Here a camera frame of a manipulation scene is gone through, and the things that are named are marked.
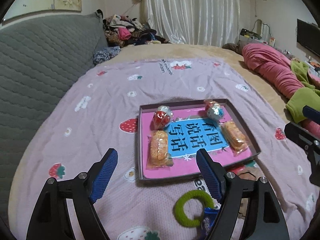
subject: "blue knit fabric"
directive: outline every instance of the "blue knit fabric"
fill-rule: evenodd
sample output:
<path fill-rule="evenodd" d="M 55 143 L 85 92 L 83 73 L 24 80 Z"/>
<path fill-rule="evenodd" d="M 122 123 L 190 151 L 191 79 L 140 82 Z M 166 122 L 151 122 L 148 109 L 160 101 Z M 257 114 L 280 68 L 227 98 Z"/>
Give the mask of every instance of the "blue knit fabric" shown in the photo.
<path fill-rule="evenodd" d="M 109 59 L 112 59 L 113 57 L 117 56 L 120 51 L 121 49 L 119 46 L 106 47 L 102 50 L 99 50 L 95 54 L 93 54 L 93 63 L 94 65 L 97 65 Z"/>

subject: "packaged bread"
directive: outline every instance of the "packaged bread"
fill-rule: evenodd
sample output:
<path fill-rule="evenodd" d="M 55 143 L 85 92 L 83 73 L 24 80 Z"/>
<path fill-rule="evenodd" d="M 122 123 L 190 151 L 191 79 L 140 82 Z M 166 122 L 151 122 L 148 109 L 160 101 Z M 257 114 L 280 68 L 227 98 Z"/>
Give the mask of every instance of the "packaged bread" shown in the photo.
<path fill-rule="evenodd" d="M 245 135 L 239 130 L 233 120 L 221 124 L 221 131 L 229 141 L 230 146 L 236 151 L 235 157 L 248 148 Z"/>
<path fill-rule="evenodd" d="M 153 131 L 147 168 L 166 166 L 168 159 L 168 134 L 165 131 Z"/>

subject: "pile of clothes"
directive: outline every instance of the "pile of clothes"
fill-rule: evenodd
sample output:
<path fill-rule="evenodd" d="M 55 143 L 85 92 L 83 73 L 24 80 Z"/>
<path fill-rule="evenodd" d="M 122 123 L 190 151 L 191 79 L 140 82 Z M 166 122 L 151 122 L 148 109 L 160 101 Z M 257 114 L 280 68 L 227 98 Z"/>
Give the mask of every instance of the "pile of clothes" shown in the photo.
<path fill-rule="evenodd" d="M 156 30 L 150 29 L 148 25 L 142 25 L 137 18 L 130 19 L 128 16 L 114 15 L 103 20 L 103 28 L 111 47 L 170 43 L 156 35 Z"/>
<path fill-rule="evenodd" d="M 97 65 L 110 60 L 117 56 L 120 51 L 121 49 L 119 46 L 103 48 L 102 50 L 99 50 L 95 54 L 93 54 L 93 63 L 94 65 Z"/>

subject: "red candy wrapper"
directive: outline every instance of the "red candy wrapper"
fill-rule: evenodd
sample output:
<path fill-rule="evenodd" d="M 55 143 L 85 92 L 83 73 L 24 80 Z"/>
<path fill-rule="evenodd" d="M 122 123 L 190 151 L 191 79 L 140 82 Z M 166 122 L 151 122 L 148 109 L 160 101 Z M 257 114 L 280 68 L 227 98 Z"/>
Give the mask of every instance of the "red candy wrapper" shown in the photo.
<path fill-rule="evenodd" d="M 169 125 L 172 117 L 173 113 L 168 106 L 159 106 L 153 116 L 154 129 L 162 130 L 166 128 Z"/>
<path fill-rule="evenodd" d="M 204 100 L 205 111 L 207 116 L 215 121 L 219 121 L 223 117 L 223 110 L 219 103 L 211 99 Z"/>

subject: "green cloth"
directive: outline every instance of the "green cloth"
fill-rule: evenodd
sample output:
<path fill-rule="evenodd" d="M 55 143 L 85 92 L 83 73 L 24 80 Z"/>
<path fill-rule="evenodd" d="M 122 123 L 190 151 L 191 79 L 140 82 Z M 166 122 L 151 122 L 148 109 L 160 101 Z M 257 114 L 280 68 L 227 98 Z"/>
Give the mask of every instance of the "green cloth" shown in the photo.
<path fill-rule="evenodd" d="M 215 208 L 211 196 L 203 190 L 196 189 L 183 194 L 176 202 L 173 213 L 177 222 L 187 228 L 199 227 L 202 221 L 202 218 L 189 219 L 183 210 L 184 204 L 192 198 L 200 200 L 204 204 L 204 207 Z"/>
<path fill-rule="evenodd" d="M 312 90 L 309 87 L 299 88 L 285 105 L 285 107 L 290 111 L 295 123 L 306 119 L 302 114 L 304 106 L 310 106 L 320 111 L 320 97 L 315 91 L 319 90 Z"/>
<path fill-rule="evenodd" d="M 320 96 L 320 90 L 317 90 L 312 81 L 308 79 L 309 65 L 305 62 L 291 61 L 291 70 L 297 76 L 297 79 L 307 88 L 314 90 Z"/>

